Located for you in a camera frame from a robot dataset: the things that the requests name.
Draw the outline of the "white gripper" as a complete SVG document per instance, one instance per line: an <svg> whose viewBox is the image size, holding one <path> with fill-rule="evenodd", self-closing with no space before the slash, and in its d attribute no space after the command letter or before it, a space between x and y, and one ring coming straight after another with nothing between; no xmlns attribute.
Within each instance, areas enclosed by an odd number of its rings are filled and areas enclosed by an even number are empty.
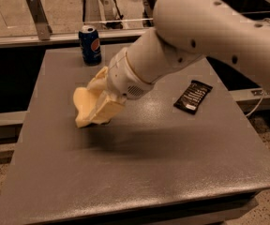
<svg viewBox="0 0 270 225"><path fill-rule="evenodd" d="M124 110L127 99L139 99L154 88L153 84L143 82L135 74L128 61L127 50L127 47L121 49L109 66L103 67L87 84L88 122L98 125L108 123Z"/></svg>

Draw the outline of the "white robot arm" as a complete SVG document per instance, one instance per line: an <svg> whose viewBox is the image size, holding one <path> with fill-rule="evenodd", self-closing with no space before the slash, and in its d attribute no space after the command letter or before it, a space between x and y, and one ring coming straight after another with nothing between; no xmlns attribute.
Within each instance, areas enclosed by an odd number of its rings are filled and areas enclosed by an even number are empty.
<svg viewBox="0 0 270 225"><path fill-rule="evenodd" d="M87 89L97 95L87 123L116 116L162 77L205 56L216 58L270 92L270 26L254 22L221 0L157 0L154 26L122 49Z"/></svg>

